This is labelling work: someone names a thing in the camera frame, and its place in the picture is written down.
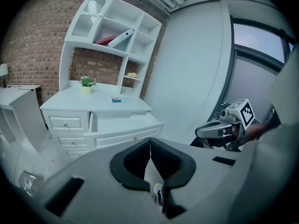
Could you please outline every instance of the white dresser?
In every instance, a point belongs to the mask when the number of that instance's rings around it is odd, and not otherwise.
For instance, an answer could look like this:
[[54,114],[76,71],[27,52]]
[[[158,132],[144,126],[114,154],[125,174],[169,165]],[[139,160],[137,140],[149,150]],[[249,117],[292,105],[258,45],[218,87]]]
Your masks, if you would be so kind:
[[45,102],[41,109],[48,128],[62,150],[76,159],[95,149],[125,141],[155,137],[164,122],[140,98],[118,96],[112,103],[110,92],[95,86],[91,95],[81,95],[77,81]]
[[[121,0],[85,0],[77,11],[64,41],[59,70],[59,93],[40,108],[48,128],[62,150],[76,159],[95,149],[125,141],[154,137],[164,122],[139,98],[161,23]],[[134,33],[114,48],[95,40],[133,29]],[[71,54],[75,47],[123,57],[117,85],[97,83],[91,95],[80,94],[78,81],[69,80]],[[138,79],[126,76],[127,62],[138,65]],[[123,79],[132,79],[132,88]],[[113,103],[112,97],[121,99]]]

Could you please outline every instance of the white pot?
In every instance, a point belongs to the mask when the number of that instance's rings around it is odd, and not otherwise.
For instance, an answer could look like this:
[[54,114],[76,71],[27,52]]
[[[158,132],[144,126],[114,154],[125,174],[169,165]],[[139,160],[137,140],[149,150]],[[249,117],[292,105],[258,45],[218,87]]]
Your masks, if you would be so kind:
[[81,94],[82,95],[90,95],[93,92],[92,87],[86,87],[86,86],[82,86],[81,87]]

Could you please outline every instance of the small blue object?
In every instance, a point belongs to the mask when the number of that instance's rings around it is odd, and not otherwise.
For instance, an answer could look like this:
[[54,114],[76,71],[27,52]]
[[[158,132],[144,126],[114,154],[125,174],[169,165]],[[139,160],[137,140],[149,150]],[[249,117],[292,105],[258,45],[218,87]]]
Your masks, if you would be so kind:
[[121,102],[121,99],[114,99],[114,98],[112,98],[111,100],[112,100],[113,103],[119,103],[119,102]]

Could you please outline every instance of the white desk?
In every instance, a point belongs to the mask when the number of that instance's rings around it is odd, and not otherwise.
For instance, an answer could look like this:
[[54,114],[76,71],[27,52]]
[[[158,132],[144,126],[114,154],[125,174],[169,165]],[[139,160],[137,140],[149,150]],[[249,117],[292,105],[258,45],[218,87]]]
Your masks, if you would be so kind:
[[[139,97],[115,95],[116,86],[97,84],[90,95],[81,95],[78,81],[55,94],[42,106],[48,128],[60,149],[76,159],[95,149],[125,141],[155,137],[164,122]],[[111,97],[121,99],[113,103]]]
[[[80,89],[81,86],[78,85],[58,92],[41,106],[41,110],[101,112],[140,112],[153,110],[139,97],[116,96],[109,91],[97,90],[96,87],[93,88],[94,91],[92,94],[81,95]],[[112,103],[111,97],[118,97],[121,99],[121,102]]]
[[0,88],[0,139],[6,139],[7,143],[16,139],[22,144],[27,138],[32,147],[39,151],[47,129],[36,98],[38,87],[21,85]]

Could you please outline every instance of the window frame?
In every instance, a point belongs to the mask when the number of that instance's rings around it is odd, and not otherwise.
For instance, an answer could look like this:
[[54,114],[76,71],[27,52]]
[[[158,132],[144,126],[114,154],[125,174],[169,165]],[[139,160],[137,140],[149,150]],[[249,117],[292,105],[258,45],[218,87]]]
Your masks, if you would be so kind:
[[[260,63],[261,65],[271,69],[272,71],[279,73],[281,69],[284,66],[284,63],[281,61],[271,57],[268,54],[265,54],[261,51],[245,47],[242,45],[235,44],[235,32],[234,32],[234,24],[241,24],[251,27],[256,27],[259,29],[263,29],[265,31],[274,33],[275,35],[278,35],[281,38],[282,47],[283,47],[283,53],[285,57],[285,62],[287,61],[287,56],[291,52],[291,49],[289,47],[289,43],[292,45],[295,45],[296,40],[290,37],[288,34],[285,33],[283,29],[277,29],[274,27],[271,27],[269,25],[252,21],[248,19],[243,18],[234,18],[233,16],[230,16],[230,23],[231,23],[231,34],[232,34],[232,42],[231,42],[231,54],[230,54],[230,60],[228,65],[228,72],[226,76],[226,80],[222,89],[222,92],[219,96],[218,102],[211,113],[210,118],[208,119],[208,122],[211,121],[216,114],[217,110],[221,111],[222,109],[226,108],[225,99],[228,95],[229,88],[232,83],[232,78],[235,71],[235,63],[238,56],[247,58],[249,60],[252,60],[254,62]],[[261,121],[254,119],[253,123],[258,124],[261,123]]]

